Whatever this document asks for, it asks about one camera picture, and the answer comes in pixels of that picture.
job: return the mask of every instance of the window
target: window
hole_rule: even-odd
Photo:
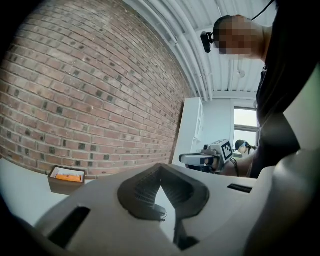
[[[238,140],[247,141],[251,146],[258,146],[259,136],[257,112],[250,108],[235,108],[233,148]]]

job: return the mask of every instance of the brown box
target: brown box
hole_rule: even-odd
[[[57,179],[57,173],[63,174],[74,174],[74,175],[81,175],[81,181],[68,181],[68,180],[61,180]],[[85,184],[86,180],[86,173],[84,170],[81,169],[73,169],[73,168],[65,168],[62,166],[54,166],[52,171],[48,175],[49,186],[51,192],[63,195],[70,195],[73,191],[76,191],[80,187]]]

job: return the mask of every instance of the brick wall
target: brick wall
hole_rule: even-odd
[[[122,1],[45,1],[0,69],[0,152],[92,179],[168,163],[190,95],[177,61]]]

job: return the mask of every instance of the white cabinet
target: white cabinet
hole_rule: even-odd
[[[184,102],[182,120],[172,163],[185,165],[179,161],[181,154],[196,153],[200,143],[204,123],[204,108],[200,98],[187,98]]]

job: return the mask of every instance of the orange item in box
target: orange item in box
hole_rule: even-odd
[[[56,179],[68,181],[68,182],[81,182],[80,175],[64,175],[64,174],[57,174],[55,176]]]

